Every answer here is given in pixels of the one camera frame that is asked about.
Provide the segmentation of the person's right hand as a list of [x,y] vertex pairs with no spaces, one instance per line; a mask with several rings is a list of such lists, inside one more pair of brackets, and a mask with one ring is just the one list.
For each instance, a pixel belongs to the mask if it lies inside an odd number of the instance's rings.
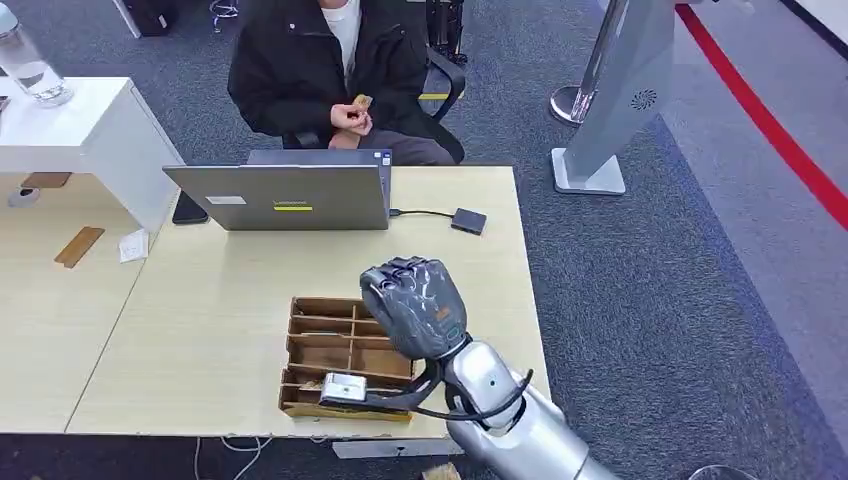
[[330,121],[336,129],[352,130],[362,122],[361,111],[355,105],[335,104],[330,110]]

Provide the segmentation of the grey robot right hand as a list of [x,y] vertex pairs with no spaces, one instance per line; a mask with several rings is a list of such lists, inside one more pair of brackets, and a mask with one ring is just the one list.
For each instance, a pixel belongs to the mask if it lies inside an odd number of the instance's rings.
[[439,359],[466,341],[466,306],[442,261],[395,257],[362,272],[359,285],[367,310],[405,357]]

